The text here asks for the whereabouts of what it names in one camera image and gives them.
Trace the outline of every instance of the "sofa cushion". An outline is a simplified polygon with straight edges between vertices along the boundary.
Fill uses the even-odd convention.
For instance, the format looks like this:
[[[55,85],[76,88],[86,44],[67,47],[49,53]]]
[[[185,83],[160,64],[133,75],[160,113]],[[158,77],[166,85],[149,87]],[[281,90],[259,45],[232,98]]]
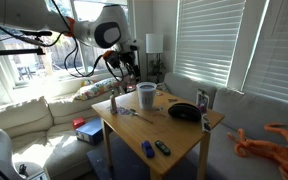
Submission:
[[[44,97],[0,106],[0,128],[16,137],[49,129],[53,118]]]
[[[216,93],[213,110],[225,115],[221,122],[235,130],[245,129],[245,134],[253,139],[287,144],[280,134],[264,130],[270,122],[286,124],[288,130],[288,104],[266,98],[244,94],[228,88],[220,88]]]
[[[221,180],[254,180],[282,179],[275,161],[248,153],[240,157],[234,152],[235,142],[227,133],[236,136],[236,131],[223,124],[218,124],[211,132],[207,159],[207,175],[210,179]],[[200,144],[195,146],[187,157],[193,163],[198,162]]]
[[[93,110],[92,105],[108,100],[110,95],[111,92],[106,92],[87,101],[74,100],[73,98],[49,101],[48,104],[54,118],[54,124],[72,123],[74,119],[79,117],[88,119],[98,116]]]
[[[51,153],[45,149],[45,144],[46,131],[28,133],[12,138],[12,160],[15,168],[19,170],[20,165],[25,164],[28,175],[41,171]]]
[[[165,75],[164,82],[171,94],[193,103],[196,102],[198,89],[204,90],[210,98],[209,108],[213,107],[216,86],[171,72]]]
[[[65,173],[77,164],[88,163],[86,153],[95,146],[77,140],[72,124],[66,123],[56,125],[47,132],[46,148],[52,150],[45,164],[52,177]]]

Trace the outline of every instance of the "grey couch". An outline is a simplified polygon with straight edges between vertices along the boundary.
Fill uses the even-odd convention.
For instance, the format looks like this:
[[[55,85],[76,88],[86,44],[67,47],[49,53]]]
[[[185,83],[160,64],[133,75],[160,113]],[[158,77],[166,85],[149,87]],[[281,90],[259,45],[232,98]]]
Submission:
[[[264,130],[269,122],[286,124],[288,130],[288,104],[262,96],[243,94],[232,89],[216,87],[190,78],[167,73],[164,79],[169,92],[188,101],[196,101],[197,89],[203,89],[210,96],[210,107],[225,115],[224,120],[211,132],[208,154],[207,177],[209,179],[278,180],[282,179],[279,164],[248,153],[242,158],[235,154],[235,142],[228,138],[231,132],[237,137],[237,130],[243,128],[250,139],[267,140],[287,145],[283,136]],[[199,145],[187,157],[197,164]]]

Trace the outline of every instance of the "window blinds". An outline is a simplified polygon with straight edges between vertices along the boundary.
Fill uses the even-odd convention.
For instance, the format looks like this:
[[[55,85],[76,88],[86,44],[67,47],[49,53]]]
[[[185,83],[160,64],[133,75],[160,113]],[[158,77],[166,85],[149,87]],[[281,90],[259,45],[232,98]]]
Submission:
[[[288,1],[272,15],[271,1],[243,91],[288,102]]]
[[[174,73],[226,86],[245,0],[180,0]]]

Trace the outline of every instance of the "blue box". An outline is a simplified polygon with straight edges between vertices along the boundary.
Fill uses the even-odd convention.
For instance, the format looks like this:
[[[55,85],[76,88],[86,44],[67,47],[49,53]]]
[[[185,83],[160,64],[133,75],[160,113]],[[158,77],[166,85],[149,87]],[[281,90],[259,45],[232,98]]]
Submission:
[[[78,140],[96,145],[103,140],[101,118],[92,119],[90,122],[75,130]]]

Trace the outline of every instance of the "lampshade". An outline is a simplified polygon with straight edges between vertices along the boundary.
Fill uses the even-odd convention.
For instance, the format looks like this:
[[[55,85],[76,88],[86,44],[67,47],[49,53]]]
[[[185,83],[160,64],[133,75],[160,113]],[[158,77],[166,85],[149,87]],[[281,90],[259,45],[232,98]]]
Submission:
[[[163,52],[163,34],[146,34],[146,53]]]

